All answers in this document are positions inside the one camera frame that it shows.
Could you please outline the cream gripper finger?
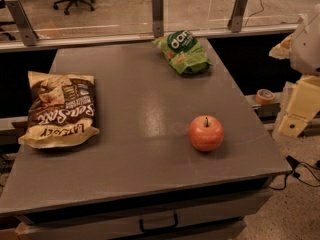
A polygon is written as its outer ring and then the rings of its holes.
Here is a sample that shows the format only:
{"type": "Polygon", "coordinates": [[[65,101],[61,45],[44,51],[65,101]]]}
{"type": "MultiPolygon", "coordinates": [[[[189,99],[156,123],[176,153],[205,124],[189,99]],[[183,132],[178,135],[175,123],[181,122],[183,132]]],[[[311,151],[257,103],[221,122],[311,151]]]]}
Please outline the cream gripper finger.
{"type": "Polygon", "coordinates": [[[285,115],[279,125],[278,131],[287,137],[298,137],[307,125],[308,122],[303,118],[285,115]]]}

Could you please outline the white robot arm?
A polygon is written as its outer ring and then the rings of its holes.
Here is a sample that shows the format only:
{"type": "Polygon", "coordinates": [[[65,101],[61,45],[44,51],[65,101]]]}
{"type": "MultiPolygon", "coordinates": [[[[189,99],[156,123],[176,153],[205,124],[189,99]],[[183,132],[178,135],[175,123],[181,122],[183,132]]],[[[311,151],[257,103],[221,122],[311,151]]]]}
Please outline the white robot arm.
{"type": "Polygon", "coordinates": [[[294,84],[278,131],[299,136],[320,112],[320,4],[305,15],[296,30],[274,46],[269,56],[289,59],[292,69],[302,74],[294,84]]]}

